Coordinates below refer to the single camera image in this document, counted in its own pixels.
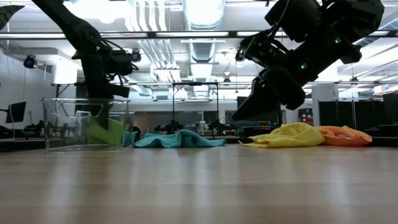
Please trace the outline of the orange microfiber towel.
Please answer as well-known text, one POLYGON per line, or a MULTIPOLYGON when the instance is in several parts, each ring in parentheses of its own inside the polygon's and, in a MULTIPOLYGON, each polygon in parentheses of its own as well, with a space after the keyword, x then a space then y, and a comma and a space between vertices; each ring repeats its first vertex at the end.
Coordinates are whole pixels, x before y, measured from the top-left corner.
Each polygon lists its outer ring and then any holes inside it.
POLYGON ((317 129, 324 137, 324 145, 359 147, 372 143, 373 138, 348 126, 318 126, 317 129))

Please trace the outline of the black partition panels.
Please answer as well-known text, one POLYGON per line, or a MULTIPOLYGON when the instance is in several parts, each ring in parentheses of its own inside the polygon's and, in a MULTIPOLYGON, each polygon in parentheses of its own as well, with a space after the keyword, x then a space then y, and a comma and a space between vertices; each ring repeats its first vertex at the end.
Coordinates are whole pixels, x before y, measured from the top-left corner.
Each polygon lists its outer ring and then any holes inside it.
POLYGON ((382 101, 319 101, 320 126, 348 126, 371 136, 388 123, 382 101))

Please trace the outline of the small black background monitor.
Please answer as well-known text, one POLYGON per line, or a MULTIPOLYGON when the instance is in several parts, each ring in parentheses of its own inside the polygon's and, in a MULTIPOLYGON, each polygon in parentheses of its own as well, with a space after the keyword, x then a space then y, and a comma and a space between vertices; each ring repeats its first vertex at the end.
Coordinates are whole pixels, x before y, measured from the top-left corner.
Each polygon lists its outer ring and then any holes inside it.
POLYGON ((7 109, 6 123, 23 122, 26 104, 26 101, 10 104, 7 109))

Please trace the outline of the green microfiber towel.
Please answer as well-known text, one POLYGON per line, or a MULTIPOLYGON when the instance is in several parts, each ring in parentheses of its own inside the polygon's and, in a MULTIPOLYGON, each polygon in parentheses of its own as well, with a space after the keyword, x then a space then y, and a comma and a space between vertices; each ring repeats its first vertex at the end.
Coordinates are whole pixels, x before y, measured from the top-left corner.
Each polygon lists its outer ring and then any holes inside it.
POLYGON ((119 121, 108 119, 108 129, 104 129, 97 120, 91 118, 84 132, 90 141, 119 147, 123 138, 124 127, 119 121))

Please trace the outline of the green artificial plant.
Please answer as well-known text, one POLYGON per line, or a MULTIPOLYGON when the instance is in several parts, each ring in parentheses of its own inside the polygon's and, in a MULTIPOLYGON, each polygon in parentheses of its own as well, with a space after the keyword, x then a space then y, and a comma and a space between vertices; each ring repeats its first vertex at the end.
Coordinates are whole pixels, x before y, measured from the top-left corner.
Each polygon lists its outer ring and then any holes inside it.
POLYGON ((24 6, 20 5, 7 5, 7 6, 0 6, 0 30, 2 30, 7 23, 10 21, 11 17, 23 9, 24 6))

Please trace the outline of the clear plastic basket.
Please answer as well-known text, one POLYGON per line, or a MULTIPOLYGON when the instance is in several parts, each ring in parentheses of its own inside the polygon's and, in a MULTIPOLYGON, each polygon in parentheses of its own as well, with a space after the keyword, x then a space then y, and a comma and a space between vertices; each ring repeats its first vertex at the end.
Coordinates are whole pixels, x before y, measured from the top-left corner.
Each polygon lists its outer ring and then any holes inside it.
MULTIPOLYGON (((84 129, 91 118, 90 102, 84 98, 44 98, 44 131, 47 151, 117 151, 125 145, 121 139, 119 147, 90 141, 84 129)), ((108 100, 108 119, 123 124, 124 131, 134 126, 134 112, 129 103, 121 100, 108 100)))

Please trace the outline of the yellow microfiber towel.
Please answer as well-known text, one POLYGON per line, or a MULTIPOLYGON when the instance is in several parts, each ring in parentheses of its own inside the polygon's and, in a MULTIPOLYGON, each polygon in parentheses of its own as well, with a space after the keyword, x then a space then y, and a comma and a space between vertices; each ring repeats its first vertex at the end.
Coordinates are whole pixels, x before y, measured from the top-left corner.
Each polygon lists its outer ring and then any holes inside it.
POLYGON ((320 145, 325 141, 322 133, 309 124, 283 124, 270 134, 249 137, 252 142, 239 143, 246 147, 280 148, 280 147, 310 147, 320 145))

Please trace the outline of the white pillar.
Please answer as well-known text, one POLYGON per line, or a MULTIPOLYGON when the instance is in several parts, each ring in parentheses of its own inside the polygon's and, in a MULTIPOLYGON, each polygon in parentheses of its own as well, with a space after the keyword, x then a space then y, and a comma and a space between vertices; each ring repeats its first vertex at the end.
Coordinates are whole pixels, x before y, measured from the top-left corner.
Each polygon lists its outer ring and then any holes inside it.
POLYGON ((313 125, 320 126, 320 101, 336 101, 339 98, 338 86, 322 84, 312 86, 313 125))

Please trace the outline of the blue microfiber towel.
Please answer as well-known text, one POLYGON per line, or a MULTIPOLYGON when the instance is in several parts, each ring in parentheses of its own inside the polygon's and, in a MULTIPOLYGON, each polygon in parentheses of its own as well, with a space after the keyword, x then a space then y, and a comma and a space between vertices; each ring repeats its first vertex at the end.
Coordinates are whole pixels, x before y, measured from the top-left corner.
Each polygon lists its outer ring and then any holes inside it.
POLYGON ((186 129, 175 134, 145 134, 136 140, 137 131, 123 132, 123 144, 136 148, 180 148, 180 147, 220 147, 226 145, 225 139, 206 139, 203 136, 186 129))

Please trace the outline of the black ceiling lamp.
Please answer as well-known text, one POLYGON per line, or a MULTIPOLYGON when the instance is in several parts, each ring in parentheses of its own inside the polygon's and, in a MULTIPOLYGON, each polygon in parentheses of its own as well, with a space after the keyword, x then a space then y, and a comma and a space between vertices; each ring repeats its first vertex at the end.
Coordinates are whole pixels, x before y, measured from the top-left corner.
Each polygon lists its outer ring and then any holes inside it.
POLYGON ((27 57, 24 60, 23 66, 25 66, 25 68, 29 68, 29 69, 37 68, 38 61, 36 60, 36 56, 35 55, 27 55, 27 57))
POLYGON ((141 61, 141 53, 139 49, 132 49, 132 52, 129 54, 131 62, 136 63, 141 61))

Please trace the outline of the large black background monitor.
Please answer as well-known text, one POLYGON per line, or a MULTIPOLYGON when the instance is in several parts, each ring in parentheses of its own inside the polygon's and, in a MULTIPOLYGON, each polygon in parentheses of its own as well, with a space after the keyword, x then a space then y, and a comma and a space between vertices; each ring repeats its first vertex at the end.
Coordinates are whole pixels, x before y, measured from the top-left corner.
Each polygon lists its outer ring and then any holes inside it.
MULTIPOLYGON (((240 106, 243 104, 243 102, 246 100, 247 97, 243 97, 243 96, 238 96, 237 97, 237 106, 238 109, 240 108, 240 106)), ((261 114, 257 114, 257 115, 252 115, 249 116, 247 118, 244 118, 242 121, 262 121, 262 122, 269 122, 269 123, 278 123, 279 119, 278 119, 278 110, 274 109, 270 112, 267 113, 261 113, 261 114)))

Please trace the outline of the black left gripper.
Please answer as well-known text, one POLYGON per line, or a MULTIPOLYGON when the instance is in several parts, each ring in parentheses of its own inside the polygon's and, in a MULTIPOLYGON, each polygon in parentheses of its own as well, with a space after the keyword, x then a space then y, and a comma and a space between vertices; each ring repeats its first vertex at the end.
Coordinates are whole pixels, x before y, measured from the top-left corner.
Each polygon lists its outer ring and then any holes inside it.
POLYGON ((81 60, 88 98, 94 98, 90 101, 91 114, 96 116, 96 122, 103 129, 108 129, 109 102, 105 99, 109 98, 109 93, 106 91, 108 81, 104 74, 102 56, 76 51, 72 59, 81 60))

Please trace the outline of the black background rig frame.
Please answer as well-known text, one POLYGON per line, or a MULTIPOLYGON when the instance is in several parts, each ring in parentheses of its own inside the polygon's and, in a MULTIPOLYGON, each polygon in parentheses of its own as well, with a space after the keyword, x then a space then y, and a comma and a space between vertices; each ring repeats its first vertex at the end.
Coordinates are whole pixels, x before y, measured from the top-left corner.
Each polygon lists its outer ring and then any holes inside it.
POLYGON ((173 82, 172 83, 172 120, 175 120, 175 87, 176 86, 210 86, 210 85, 214 85, 216 87, 216 111, 217 111, 217 115, 216 115, 216 119, 218 119, 220 121, 220 106, 219 106, 219 83, 218 82, 173 82))

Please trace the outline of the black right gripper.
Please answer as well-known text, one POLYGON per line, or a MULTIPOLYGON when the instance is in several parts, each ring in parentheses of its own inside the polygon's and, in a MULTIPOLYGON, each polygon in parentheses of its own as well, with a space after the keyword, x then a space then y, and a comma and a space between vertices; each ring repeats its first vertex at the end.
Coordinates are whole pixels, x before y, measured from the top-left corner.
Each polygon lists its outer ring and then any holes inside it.
POLYGON ((261 79, 251 83, 249 96, 237 97, 234 121, 278 118, 280 105, 294 110, 303 104, 304 85, 313 82, 318 75, 337 60, 343 63, 358 62, 361 47, 350 41, 332 37, 326 40, 308 40, 286 53, 269 49, 265 55, 266 69, 261 79))

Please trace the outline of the white wall cabinet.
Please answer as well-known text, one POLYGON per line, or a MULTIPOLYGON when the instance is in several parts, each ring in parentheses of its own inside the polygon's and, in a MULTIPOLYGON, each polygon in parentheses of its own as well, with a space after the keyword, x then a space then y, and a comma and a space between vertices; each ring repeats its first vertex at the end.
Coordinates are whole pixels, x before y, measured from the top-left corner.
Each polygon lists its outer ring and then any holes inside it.
POLYGON ((77 81, 78 67, 73 62, 61 60, 52 66, 52 84, 73 84, 77 81))

